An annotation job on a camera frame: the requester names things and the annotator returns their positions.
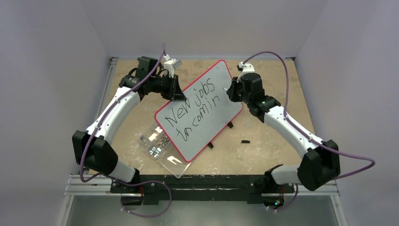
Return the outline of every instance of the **wall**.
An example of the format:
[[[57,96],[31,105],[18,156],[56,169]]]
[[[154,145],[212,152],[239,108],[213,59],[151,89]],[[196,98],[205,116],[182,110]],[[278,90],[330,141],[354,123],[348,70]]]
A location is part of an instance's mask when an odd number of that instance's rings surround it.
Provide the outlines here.
[[[173,56],[202,58],[242,58],[261,49],[296,56],[326,2],[82,0],[110,56],[157,56],[166,42]]]
[[[329,0],[296,58],[316,132],[376,160],[338,180],[351,225],[396,225],[399,2]],[[366,162],[341,157],[342,172]]]
[[[78,0],[1,1],[1,225],[55,225],[108,66]]]

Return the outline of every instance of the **whiteboard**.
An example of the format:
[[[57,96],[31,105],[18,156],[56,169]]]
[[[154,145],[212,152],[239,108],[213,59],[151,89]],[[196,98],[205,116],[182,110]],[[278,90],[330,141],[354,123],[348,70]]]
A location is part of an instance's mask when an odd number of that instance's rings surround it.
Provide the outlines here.
[[[229,100],[226,89],[231,74],[219,60],[183,90],[185,102],[168,102],[155,113],[155,120],[184,160],[192,161],[242,110],[242,103]]]

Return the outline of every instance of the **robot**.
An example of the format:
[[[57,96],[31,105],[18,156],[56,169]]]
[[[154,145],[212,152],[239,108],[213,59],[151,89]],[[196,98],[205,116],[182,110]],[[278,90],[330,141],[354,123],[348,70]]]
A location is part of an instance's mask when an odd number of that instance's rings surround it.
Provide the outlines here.
[[[85,131],[77,130],[73,134],[75,159],[81,166],[82,181],[86,182],[102,174],[123,185],[144,183],[140,179],[139,170],[121,162],[111,144],[128,113],[150,92],[160,93],[170,101],[186,100],[179,86],[178,75],[175,75],[175,69],[181,65],[181,61],[171,59],[164,52],[162,58],[164,64],[160,64],[161,58],[140,57],[138,67],[121,79],[113,100],[100,117]],[[254,117],[279,132],[302,159],[299,165],[277,165],[267,170],[262,178],[262,190],[275,191],[286,184],[302,184],[308,190],[315,191],[339,176],[339,156],[327,150],[330,148],[337,151],[337,144],[306,130],[287,113],[278,100],[265,95],[262,79],[250,63],[241,62],[237,68],[241,74],[232,79],[226,95],[233,102],[245,103]],[[85,180],[82,176],[83,167],[99,173]]]

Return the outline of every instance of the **red border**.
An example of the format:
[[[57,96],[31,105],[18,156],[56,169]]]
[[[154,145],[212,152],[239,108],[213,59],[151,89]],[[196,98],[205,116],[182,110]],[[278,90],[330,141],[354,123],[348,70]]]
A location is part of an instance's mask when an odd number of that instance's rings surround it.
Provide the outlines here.
[[[186,88],[184,88],[183,91],[185,91],[186,89],[188,89],[192,84],[194,84],[198,79],[200,79],[202,76],[204,76],[209,70],[211,70],[214,66],[216,66],[216,65],[217,65],[219,62],[221,62],[221,61],[224,62],[224,64],[225,64],[226,67],[227,67],[227,71],[229,72],[229,75],[230,75],[231,79],[233,79],[233,77],[231,76],[229,67],[227,66],[226,61],[225,61],[225,60],[219,60],[219,61],[217,61],[214,65],[212,65],[210,68],[208,68],[208,70],[205,71],[200,77],[198,77],[198,78],[197,78],[196,80],[194,80],[190,85],[188,85]],[[158,123],[159,126],[161,126],[161,125],[160,125],[160,122],[157,120],[157,114],[158,114],[164,107],[166,107],[170,102],[171,102],[171,101],[167,102],[167,103],[166,103],[165,105],[163,105],[160,109],[158,109],[157,112],[154,114],[155,121]],[[239,113],[242,111],[242,108],[243,108],[243,107],[244,107],[244,105],[242,104],[241,110],[239,110],[237,114],[239,114]],[[222,130],[223,130],[224,128],[226,128],[226,126],[227,126],[227,124],[226,124],[226,125],[225,125],[225,126],[211,139],[211,140],[210,140],[210,142],[211,142],[217,135],[219,135],[219,133],[222,132]],[[201,148],[201,150],[200,150],[191,160],[187,160],[187,159],[182,155],[182,153],[180,152],[180,150],[176,147],[175,143],[174,143],[172,140],[170,140],[170,141],[172,142],[173,146],[175,146],[176,150],[180,153],[180,155],[183,157],[183,159],[184,159],[186,162],[191,162],[192,160],[194,160],[195,157],[197,157],[197,155],[199,155],[199,153],[201,153],[202,150],[204,150],[204,148],[207,146],[207,145],[205,145],[203,148]]]

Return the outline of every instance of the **tabletop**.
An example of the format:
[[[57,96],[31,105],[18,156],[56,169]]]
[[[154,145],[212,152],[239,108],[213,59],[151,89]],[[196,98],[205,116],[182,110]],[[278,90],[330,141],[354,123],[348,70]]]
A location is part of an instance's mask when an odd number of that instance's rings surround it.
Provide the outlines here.
[[[185,88],[201,76],[217,60],[182,60],[175,71],[179,75],[179,84]],[[238,76],[238,60],[226,60],[232,76]],[[275,97],[282,105],[285,103],[286,77],[284,67],[278,60],[252,60],[255,72],[260,74],[265,93]],[[132,68],[137,60],[118,60],[111,85],[108,103],[118,88],[120,79]],[[294,62],[286,60],[289,71],[288,112],[310,132],[313,126],[309,116],[302,87]],[[146,154],[139,145],[139,136],[155,122],[154,114],[167,100],[160,94],[150,93],[127,116],[112,143],[119,159],[140,170],[141,174],[171,174],[160,163]],[[224,129],[212,140],[214,148],[206,147],[192,161],[185,174],[263,174],[278,164],[299,164],[300,157],[293,147],[276,131],[261,123],[243,110],[232,120],[234,127]]]

